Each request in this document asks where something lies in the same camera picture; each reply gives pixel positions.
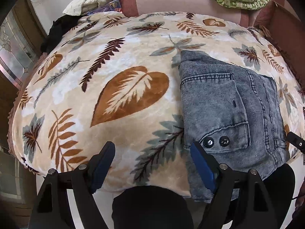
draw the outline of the beige blanket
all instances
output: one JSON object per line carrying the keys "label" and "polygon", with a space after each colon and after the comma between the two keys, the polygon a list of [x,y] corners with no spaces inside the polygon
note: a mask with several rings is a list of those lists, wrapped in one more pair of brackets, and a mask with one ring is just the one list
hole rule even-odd
{"label": "beige blanket", "polygon": [[112,141],[105,190],[150,184],[189,196],[177,67],[183,49],[273,77],[286,131],[305,135],[298,83],[257,32],[179,12],[106,12],[81,22],[39,67],[15,112],[14,151],[34,171],[72,170]]}

